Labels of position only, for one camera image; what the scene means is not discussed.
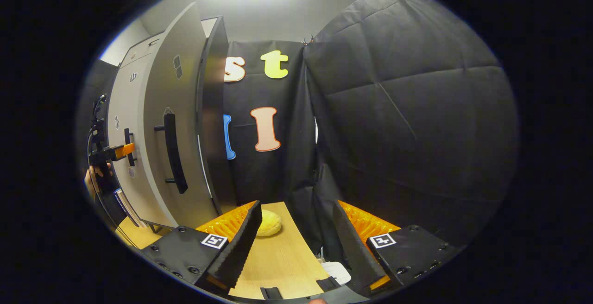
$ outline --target cabinet door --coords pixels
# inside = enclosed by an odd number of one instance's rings
[[[192,3],[165,30],[139,93],[140,152],[146,155],[147,179],[174,226],[196,228],[218,215],[205,178],[206,161],[199,150],[196,124],[201,114],[196,113],[197,76],[205,42],[199,12]],[[165,113],[174,115],[175,124],[168,129],[174,129],[176,148],[166,140],[166,131],[155,131],[165,124]],[[167,182],[179,171],[187,184],[184,191]]]
[[[207,165],[204,164],[204,169],[209,180],[210,192],[217,210],[222,214],[237,207],[235,187],[227,159],[223,121],[225,113],[222,110],[228,38],[223,17],[202,20],[202,26],[209,38],[204,49],[203,68],[198,82],[197,125],[202,156],[208,160]]]
[[[138,121],[138,100],[143,81],[148,78],[151,58],[148,55],[136,59],[117,72],[109,97],[107,137],[110,146],[120,146],[125,144],[125,129],[132,133],[130,142],[136,145],[132,155],[137,160],[134,166],[130,166],[127,158],[113,162],[113,172],[138,217],[156,224],[173,226],[172,217],[166,215],[166,211],[161,208],[148,183],[145,172],[146,154],[141,151],[138,141],[139,127],[142,127]]]

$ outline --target black door handle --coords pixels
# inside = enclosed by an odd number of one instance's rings
[[[169,155],[169,163],[171,164],[171,171],[173,172],[172,179],[165,179],[168,184],[175,183],[179,190],[179,194],[183,194],[187,190],[187,182],[183,173],[182,161],[179,158],[179,149],[177,147],[177,132],[175,131],[175,114],[165,114],[165,125],[154,127],[154,131],[165,131],[165,144],[167,144],[167,155]]]

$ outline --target wooden surface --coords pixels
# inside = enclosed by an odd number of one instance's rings
[[[237,285],[229,295],[263,299],[260,287],[277,287],[284,299],[322,293],[315,282],[328,273],[315,258],[284,202],[262,204],[282,218],[282,229],[271,237],[256,237]]]
[[[170,230],[164,228],[160,230],[158,234],[153,234],[151,228],[137,228],[129,219],[129,217],[126,217],[123,221],[121,221],[119,228],[123,230],[127,237],[130,238],[139,249],[143,249],[151,243],[154,243],[155,241],[159,240],[161,236],[164,236],[170,232]],[[130,245],[129,241],[125,239],[118,230],[116,230],[115,233],[125,243]]]

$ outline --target black curtain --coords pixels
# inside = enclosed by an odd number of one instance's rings
[[[284,78],[269,78],[260,59],[280,50],[288,56],[280,68]],[[321,235],[313,211],[315,178],[315,121],[305,82],[303,44],[287,41],[231,42],[227,57],[243,57],[246,76],[238,82],[225,82],[224,114],[231,116],[228,134],[235,159],[229,160],[237,203],[284,201],[301,234],[311,248],[320,251]],[[253,109],[274,107],[276,139],[280,147],[258,152]]]
[[[303,51],[345,201],[467,244],[516,166],[513,95],[495,55],[434,0],[357,0]]]

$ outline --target cable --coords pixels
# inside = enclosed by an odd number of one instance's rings
[[[121,236],[123,236],[123,238],[125,238],[130,244],[132,244],[132,246],[136,247],[137,249],[140,249],[133,241],[132,239],[130,239],[126,233],[121,229],[121,227],[116,224],[116,222],[113,220],[113,217],[111,216],[111,214],[109,213],[109,211],[107,210],[107,208],[105,207],[105,204],[103,203],[103,200],[101,198],[101,194],[100,192],[97,192],[97,190],[95,189],[95,183],[93,182],[93,176],[95,175],[95,173],[91,173],[91,160],[89,158],[89,146],[91,145],[91,138],[93,137],[93,129],[91,128],[91,130],[88,133],[88,141],[87,141],[87,166],[88,166],[88,171],[89,171],[89,177],[91,179],[91,186],[93,186],[93,190],[95,191],[95,196],[97,196],[99,198],[99,202],[101,203],[101,206],[103,207],[103,209],[105,210],[105,213],[107,214],[107,216],[109,217],[109,219],[111,220],[113,226],[115,226],[116,230],[121,234]]]

